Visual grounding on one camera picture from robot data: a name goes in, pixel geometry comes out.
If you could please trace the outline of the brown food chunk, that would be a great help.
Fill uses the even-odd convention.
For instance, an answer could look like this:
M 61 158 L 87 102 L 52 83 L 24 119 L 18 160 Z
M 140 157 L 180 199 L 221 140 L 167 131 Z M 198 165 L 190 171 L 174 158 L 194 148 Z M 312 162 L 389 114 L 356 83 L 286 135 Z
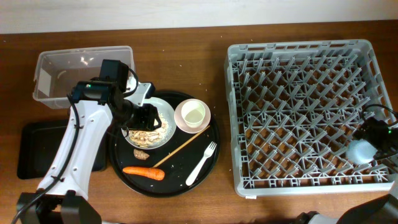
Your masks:
M 134 149 L 133 153 L 134 153 L 134 157 L 139 160 L 146 160 L 150 157 L 150 155 L 148 155 L 144 151 L 140 151 L 138 149 Z

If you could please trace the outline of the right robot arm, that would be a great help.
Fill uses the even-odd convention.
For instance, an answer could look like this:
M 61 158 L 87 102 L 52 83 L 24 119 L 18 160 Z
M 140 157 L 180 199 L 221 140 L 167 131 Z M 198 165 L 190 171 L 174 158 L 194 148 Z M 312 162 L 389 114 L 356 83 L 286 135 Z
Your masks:
M 357 164 L 365 159 L 379 161 L 390 170 L 397 172 L 397 128 L 384 121 L 369 118 L 353 136 L 354 141 L 349 144 L 348 158 Z M 329 218 L 311 211 L 301 213 L 293 222 L 397 223 L 397 180 L 394 180 L 387 195 L 353 207 L 340 218 Z

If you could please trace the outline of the blue cup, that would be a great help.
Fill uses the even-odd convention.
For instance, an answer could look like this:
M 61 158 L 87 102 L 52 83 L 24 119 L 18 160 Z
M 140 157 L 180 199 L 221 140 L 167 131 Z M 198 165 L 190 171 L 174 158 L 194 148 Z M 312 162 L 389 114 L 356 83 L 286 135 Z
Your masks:
M 348 145 L 346 157 L 356 165 L 367 164 L 374 160 L 377 149 L 367 140 L 353 140 Z

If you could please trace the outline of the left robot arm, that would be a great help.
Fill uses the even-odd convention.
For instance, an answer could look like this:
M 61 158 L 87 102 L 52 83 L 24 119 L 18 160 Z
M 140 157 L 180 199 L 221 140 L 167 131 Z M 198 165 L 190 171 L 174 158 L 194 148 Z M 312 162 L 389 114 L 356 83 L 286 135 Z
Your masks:
M 88 203 L 101 141 L 112 123 L 127 131 L 159 128 L 157 108 L 145 103 L 154 92 L 119 60 L 104 59 L 98 77 L 78 82 L 67 96 L 70 117 L 55 159 L 36 192 L 20 195 L 13 223 L 102 223 Z

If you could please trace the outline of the orange carrot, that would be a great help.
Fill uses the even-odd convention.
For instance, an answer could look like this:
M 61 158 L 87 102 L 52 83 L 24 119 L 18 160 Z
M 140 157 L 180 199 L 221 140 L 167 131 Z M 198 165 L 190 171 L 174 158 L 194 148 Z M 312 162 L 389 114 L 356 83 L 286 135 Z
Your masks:
M 158 168 L 153 167 L 125 167 L 123 172 L 131 175 L 139 175 L 147 177 L 154 180 L 163 180 L 165 177 L 165 172 Z

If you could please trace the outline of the food scraps pile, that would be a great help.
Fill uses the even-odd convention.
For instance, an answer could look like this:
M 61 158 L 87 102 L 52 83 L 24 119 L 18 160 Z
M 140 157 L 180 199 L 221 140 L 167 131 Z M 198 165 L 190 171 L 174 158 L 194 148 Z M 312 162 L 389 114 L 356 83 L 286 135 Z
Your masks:
M 127 140 L 133 145 L 144 149 L 153 148 L 164 142 L 169 133 L 169 122 L 162 113 L 159 113 L 159 118 L 162 122 L 160 128 L 155 131 L 129 131 Z

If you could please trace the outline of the pink bowl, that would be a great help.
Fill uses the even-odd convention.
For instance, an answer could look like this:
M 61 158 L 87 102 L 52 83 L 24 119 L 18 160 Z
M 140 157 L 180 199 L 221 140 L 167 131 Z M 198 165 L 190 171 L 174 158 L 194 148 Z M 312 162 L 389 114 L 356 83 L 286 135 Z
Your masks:
M 182 105 L 189 100 L 198 100 L 198 99 L 193 98 L 193 99 L 188 99 L 188 100 L 182 101 L 175 109 L 174 120 L 179 129 L 181 129 L 182 131 L 184 131 L 186 133 L 195 134 L 195 133 L 198 133 L 198 132 L 204 130 L 209 125 L 210 120 L 211 120 L 211 111 L 210 111 L 209 107 L 204 102 L 202 102 L 201 100 L 198 100 L 205 107 L 205 111 L 206 111 L 205 118 L 199 127 L 190 128 L 185 124 L 185 122 L 182 118 L 182 115 L 181 115 Z

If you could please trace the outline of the white cup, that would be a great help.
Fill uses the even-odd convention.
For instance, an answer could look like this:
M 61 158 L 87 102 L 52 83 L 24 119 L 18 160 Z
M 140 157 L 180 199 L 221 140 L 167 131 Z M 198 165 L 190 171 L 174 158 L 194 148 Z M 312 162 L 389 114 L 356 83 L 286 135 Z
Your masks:
M 182 118 L 190 128 L 199 127 L 205 118 L 205 114 L 205 107 L 198 100 L 189 100 L 182 105 Z

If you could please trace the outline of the grey plate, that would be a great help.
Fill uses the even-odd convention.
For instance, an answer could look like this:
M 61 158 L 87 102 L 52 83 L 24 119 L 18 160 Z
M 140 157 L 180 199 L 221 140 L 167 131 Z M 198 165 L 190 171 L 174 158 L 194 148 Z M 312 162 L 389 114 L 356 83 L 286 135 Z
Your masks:
M 165 141 L 160 143 L 159 145 L 156 145 L 153 148 L 148 148 L 148 149 L 156 149 L 160 146 L 163 146 L 165 143 L 167 143 L 169 140 L 171 140 L 172 136 L 174 135 L 174 132 L 177 128 L 177 125 L 175 124 L 175 121 L 174 121 L 174 109 L 168 102 L 166 102 L 165 100 L 162 100 L 160 98 L 156 98 L 156 97 L 146 99 L 144 101 L 144 103 L 148 103 L 148 104 L 151 104 L 152 106 L 155 106 L 157 108 L 158 114 L 162 113 L 164 118 L 169 122 L 169 133 L 168 133 Z M 127 140 L 127 137 L 129 136 L 129 134 L 127 134 L 127 132 L 123 129 L 121 131 L 122 131 L 122 135 L 125 137 L 126 141 L 129 144 L 131 144 L 132 146 L 134 146 L 138 149 L 144 149 L 141 147 L 137 147 L 137 146 L 133 145 L 133 143 L 129 142 Z

